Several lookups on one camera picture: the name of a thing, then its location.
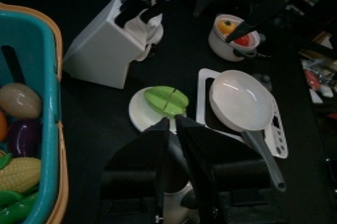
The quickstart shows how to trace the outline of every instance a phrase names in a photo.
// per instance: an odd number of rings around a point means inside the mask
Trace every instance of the plastic basket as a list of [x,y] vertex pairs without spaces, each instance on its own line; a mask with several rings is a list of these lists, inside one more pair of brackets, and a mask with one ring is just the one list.
[[[2,3],[0,27],[0,46],[15,49],[27,85],[44,100],[40,193],[24,223],[60,223],[68,198],[59,94],[60,31],[42,12]],[[11,82],[15,82],[14,74],[0,49],[0,85]]]

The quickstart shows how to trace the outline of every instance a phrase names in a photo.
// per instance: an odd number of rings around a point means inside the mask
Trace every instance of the white frying pan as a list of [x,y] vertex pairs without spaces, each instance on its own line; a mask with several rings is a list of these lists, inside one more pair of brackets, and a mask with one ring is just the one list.
[[231,129],[242,132],[247,144],[264,157],[276,188],[286,191],[280,167],[263,133],[275,117],[271,92],[250,74],[228,70],[215,79],[210,102],[220,121]]

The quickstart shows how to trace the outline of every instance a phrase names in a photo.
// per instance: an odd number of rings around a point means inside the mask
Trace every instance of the white pot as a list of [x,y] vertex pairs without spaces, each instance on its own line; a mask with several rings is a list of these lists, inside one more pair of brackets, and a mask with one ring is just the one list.
[[228,61],[242,61],[246,57],[240,57],[234,53],[234,49],[239,49],[246,52],[252,52],[256,50],[258,46],[260,45],[260,35],[256,31],[248,33],[250,36],[250,45],[243,46],[238,44],[235,41],[230,43],[226,41],[227,36],[223,35],[218,29],[218,22],[219,21],[231,21],[239,26],[244,20],[234,15],[219,15],[215,19],[214,28],[211,30],[208,36],[208,43],[214,50],[214,52]]

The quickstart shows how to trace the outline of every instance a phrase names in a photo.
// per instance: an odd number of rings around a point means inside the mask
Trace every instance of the black knife handle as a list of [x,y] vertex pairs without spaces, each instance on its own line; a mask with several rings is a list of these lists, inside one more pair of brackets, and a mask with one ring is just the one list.
[[134,18],[138,17],[140,12],[150,8],[152,5],[151,0],[136,0],[134,4],[128,5],[124,11],[115,18],[115,24],[124,28],[127,22],[130,22]]
[[143,22],[147,24],[151,18],[168,11],[172,6],[172,0],[162,0],[152,6],[140,16]]

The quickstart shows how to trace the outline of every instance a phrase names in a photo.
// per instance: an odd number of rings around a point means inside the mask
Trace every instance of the toy lime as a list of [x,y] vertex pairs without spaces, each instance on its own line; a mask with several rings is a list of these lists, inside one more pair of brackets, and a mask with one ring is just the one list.
[[150,88],[144,95],[151,107],[160,115],[175,117],[178,114],[186,114],[188,97],[179,89],[156,86]]

